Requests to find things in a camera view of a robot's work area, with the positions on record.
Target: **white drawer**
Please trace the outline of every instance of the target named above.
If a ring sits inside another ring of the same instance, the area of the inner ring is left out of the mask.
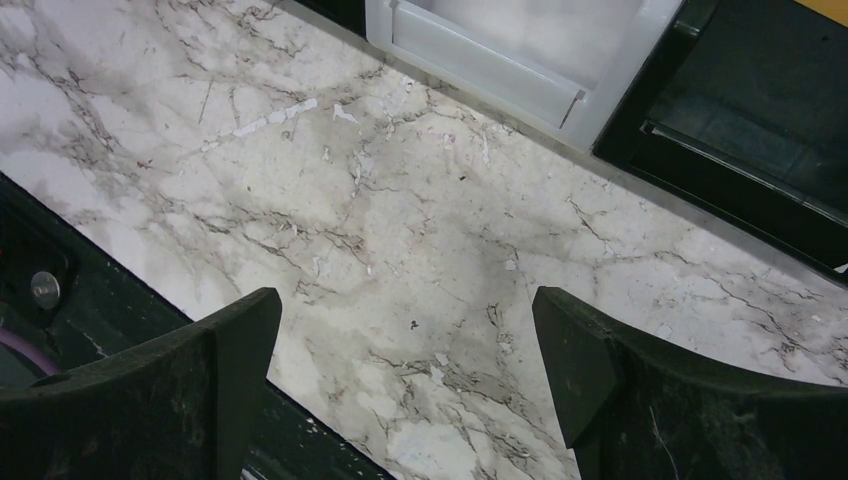
[[[587,151],[681,0],[365,0],[368,41]]]

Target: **white marble surface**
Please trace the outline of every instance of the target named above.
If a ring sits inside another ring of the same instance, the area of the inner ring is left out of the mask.
[[[271,380],[398,478],[577,478],[538,285],[735,365],[848,382],[844,290],[302,9],[0,5],[0,170],[193,318],[276,287]]]

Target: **scratch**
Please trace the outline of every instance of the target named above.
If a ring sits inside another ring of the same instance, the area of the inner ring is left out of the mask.
[[[674,478],[676,480],[680,480],[680,475],[677,474],[677,465],[674,463],[674,457],[671,456],[671,452],[668,450],[668,447],[663,442],[662,437],[660,436],[660,428],[657,426],[657,417],[654,416],[654,409],[650,405],[648,405],[648,411],[651,412],[651,421],[654,423],[654,435],[657,437],[657,440],[660,441],[660,445],[665,449],[665,453],[668,454],[668,459],[671,460],[671,468],[674,469]]]
[[[206,98],[203,99],[203,107],[200,108],[200,117],[197,119],[198,125],[200,125],[200,122],[203,121],[203,113],[206,111],[206,102],[209,101],[209,93],[212,92],[212,82],[214,82],[214,80],[209,80],[209,88],[206,89]]]

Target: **purple cable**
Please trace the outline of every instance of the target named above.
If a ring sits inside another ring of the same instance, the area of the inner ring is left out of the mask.
[[[47,355],[41,353],[41,351],[23,338],[4,328],[0,328],[0,345],[20,353],[47,375],[59,373],[59,367]]]

